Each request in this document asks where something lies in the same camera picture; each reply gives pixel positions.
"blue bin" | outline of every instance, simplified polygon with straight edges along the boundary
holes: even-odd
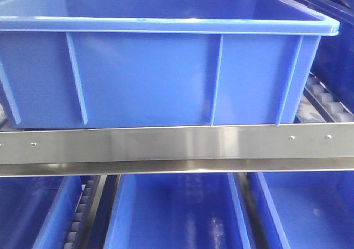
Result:
[[[269,248],[353,249],[354,172],[252,173]]]
[[[104,249],[254,249],[233,174],[124,175]]]
[[[18,128],[291,123],[322,35],[291,0],[4,0]]]
[[[0,244],[62,249],[82,192],[80,178],[0,178]]]
[[[320,42],[313,73],[354,112],[354,11],[329,0],[297,0],[341,22],[339,36]]]

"bin rim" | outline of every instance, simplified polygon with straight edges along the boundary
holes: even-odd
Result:
[[[2,4],[13,0],[0,0]],[[96,18],[0,16],[0,31],[21,32],[139,32],[201,34],[291,34],[337,35],[340,23],[292,0],[278,0],[316,20],[268,19],[167,19],[167,18]]]

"metal bar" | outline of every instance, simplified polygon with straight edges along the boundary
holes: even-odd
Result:
[[[0,144],[0,164],[181,159],[309,161],[354,157],[354,123],[0,132]]]
[[[0,176],[127,173],[208,173],[354,170],[354,158],[141,160],[56,164],[3,164]]]

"storage rack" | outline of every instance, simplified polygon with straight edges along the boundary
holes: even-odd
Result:
[[[331,121],[318,101],[310,100]],[[109,213],[100,208],[114,199],[119,182],[114,174],[354,170],[353,142],[354,123],[56,131],[4,126],[0,176],[103,175],[92,193],[89,223],[82,230],[84,248],[94,239],[89,234],[100,224],[99,213]],[[102,195],[108,188],[108,197]]]

